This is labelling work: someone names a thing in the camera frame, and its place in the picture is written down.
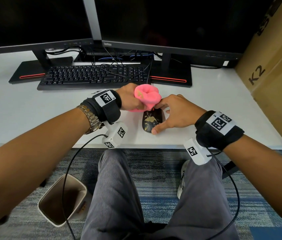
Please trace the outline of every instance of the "white desk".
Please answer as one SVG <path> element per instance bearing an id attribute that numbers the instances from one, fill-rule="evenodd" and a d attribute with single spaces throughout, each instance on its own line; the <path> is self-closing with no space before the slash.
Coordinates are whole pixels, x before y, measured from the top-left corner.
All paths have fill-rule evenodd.
<path id="1" fill-rule="evenodd" d="M 30 51 L 0 54 L 0 146 L 48 119 L 74 108 L 90 93 L 96 91 L 96 89 L 37 91 L 38 81 L 9 84 L 8 80 L 25 60 L 35 60 L 34 54 Z M 222 111 L 233 118 L 248 136 L 272 149 L 282 149 L 282 137 L 268 121 L 233 69 L 192 67 L 192 80 L 191 88 L 159 84 L 155 86 L 162 97 L 182 94 L 207 110 Z M 124 121 L 129 129 L 121 147 L 183 149 L 183 142 L 195 136 L 194 126 L 168 129 L 153 136 L 142 129 L 141 119 L 142 113 L 126 111 L 121 113 L 120 120 Z M 105 131 L 106 128 L 103 128 L 93 134 L 84 135 L 74 147 L 81 147 L 89 139 Z M 87 147 L 105 148 L 101 140 L 100 137 L 96 138 Z"/>

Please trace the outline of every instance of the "white sneaker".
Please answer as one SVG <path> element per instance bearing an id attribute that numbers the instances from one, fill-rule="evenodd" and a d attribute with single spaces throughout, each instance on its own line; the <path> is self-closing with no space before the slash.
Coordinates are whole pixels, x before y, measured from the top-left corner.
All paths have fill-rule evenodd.
<path id="1" fill-rule="evenodd" d="M 176 194 L 179 199 L 181 197 L 181 193 L 182 193 L 183 188 L 184 188 L 184 173 L 185 173 L 186 167 L 187 167 L 189 162 L 190 162 L 190 160 L 187 160 L 182 165 L 182 169 L 181 169 L 181 182 L 180 182 L 180 186 L 178 188 L 178 193 Z"/>

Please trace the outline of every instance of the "pink sock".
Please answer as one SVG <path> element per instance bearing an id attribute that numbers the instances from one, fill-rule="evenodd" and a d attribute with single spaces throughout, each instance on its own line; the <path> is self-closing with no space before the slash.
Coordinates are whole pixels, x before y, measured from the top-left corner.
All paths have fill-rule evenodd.
<path id="1" fill-rule="evenodd" d="M 162 98 L 161 95 L 159 95 L 159 90 L 150 84 L 142 84 L 140 86 L 137 86 L 134 90 L 134 97 L 145 104 L 146 109 L 129 110 L 130 112 L 150 111 L 156 104 L 159 103 Z"/>

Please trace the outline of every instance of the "computer monitor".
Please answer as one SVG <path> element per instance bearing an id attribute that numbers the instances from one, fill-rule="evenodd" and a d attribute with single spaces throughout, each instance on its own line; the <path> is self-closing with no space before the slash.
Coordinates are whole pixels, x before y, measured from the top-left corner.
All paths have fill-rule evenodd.
<path id="1" fill-rule="evenodd" d="M 45 49 L 91 44 L 83 0 L 0 0 L 0 53 L 33 51 L 38 59 L 23 62 L 11 83 L 40 80 L 50 67 L 72 64 L 72 57 L 49 59 Z"/>
<path id="2" fill-rule="evenodd" d="M 237 61 L 273 0 L 95 0 L 104 47 L 162 52 L 152 81 L 191 85 L 190 65 Z"/>

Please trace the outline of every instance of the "black and gold mouse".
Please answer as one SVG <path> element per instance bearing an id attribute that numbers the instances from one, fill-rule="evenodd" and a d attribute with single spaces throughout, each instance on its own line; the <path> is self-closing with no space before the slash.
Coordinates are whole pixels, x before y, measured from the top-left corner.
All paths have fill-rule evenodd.
<path id="1" fill-rule="evenodd" d="M 162 109 L 153 108 L 151 111 L 145 111 L 142 118 L 143 129 L 151 133 L 152 129 L 163 122 L 163 111 Z"/>

